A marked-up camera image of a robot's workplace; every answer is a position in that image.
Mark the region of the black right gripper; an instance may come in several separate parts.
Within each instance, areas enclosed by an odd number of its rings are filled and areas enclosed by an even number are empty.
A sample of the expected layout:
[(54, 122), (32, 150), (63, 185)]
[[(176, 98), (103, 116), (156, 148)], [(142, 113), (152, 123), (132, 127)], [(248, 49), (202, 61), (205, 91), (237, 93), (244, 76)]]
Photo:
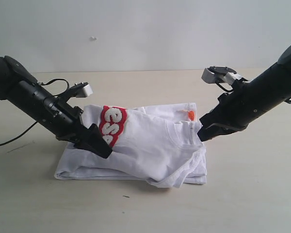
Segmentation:
[(235, 80), (232, 92), (218, 97), (218, 105), (199, 120), (197, 135), (202, 142), (245, 130), (264, 114), (264, 80)]

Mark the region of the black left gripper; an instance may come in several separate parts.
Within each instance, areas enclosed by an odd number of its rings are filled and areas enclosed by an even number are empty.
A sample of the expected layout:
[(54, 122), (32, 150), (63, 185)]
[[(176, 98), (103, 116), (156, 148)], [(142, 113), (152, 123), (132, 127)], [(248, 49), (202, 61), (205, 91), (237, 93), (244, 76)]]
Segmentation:
[(51, 94), (39, 83), (36, 91), (37, 116), (36, 122), (52, 132), (60, 141), (72, 142), (74, 147), (87, 150), (95, 155), (107, 159), (112, 149), (103, 139), (96, 124), (89, 128), (83, 126), (81, 114), (83, 110), (72, 107), (67, 102), (70, 98), (68, 90), (57, 95)]

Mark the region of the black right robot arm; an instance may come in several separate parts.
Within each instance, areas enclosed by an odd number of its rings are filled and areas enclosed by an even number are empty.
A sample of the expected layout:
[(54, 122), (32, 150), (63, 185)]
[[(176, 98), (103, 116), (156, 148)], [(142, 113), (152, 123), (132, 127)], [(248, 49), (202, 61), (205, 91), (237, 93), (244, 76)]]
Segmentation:
[(224, 92), (218, 104), (200, 118), (197, 135), (202, 142), (245, 130), (279, 104), (291, 104), (291, 45), (277, 62), (249, 81), (229, 67), (204, 69), (201, 79)]

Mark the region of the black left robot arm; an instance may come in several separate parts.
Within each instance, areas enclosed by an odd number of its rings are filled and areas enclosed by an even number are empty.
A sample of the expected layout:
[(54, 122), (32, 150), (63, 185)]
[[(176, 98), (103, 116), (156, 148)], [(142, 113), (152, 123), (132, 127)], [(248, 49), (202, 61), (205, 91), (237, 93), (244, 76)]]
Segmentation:
[(86, 98), (92, 94), (90, 84), (76, 83), (58, 95), (51, 94), (20, 62), (10, 56), (0, 57), (0, 100), (8, 100), (37, 123), (52, 132), (59, 141), (93, 152), (104, 159), (112, 148), (103, 139), (98, 126), (84, 126), (83, 110), (72, 107), (70, 98)]

